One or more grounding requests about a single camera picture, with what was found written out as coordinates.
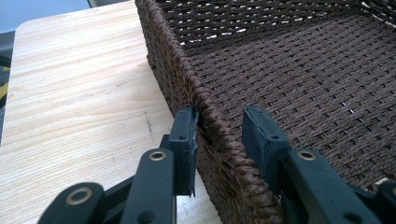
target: black clamp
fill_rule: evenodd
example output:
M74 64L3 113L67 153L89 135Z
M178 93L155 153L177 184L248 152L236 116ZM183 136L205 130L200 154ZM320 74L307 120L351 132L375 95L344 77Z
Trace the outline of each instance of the black clamp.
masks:
M281 196L287 223L395 223L396 183L376 195L349 186L316 151L291 149L270 116L245 106L242 141L268 188Z
M176 196L195 196L197 120L191 107L178 111L171 133L142 155L134 176L106 191L96 183L65 189L38 223L176 223Z

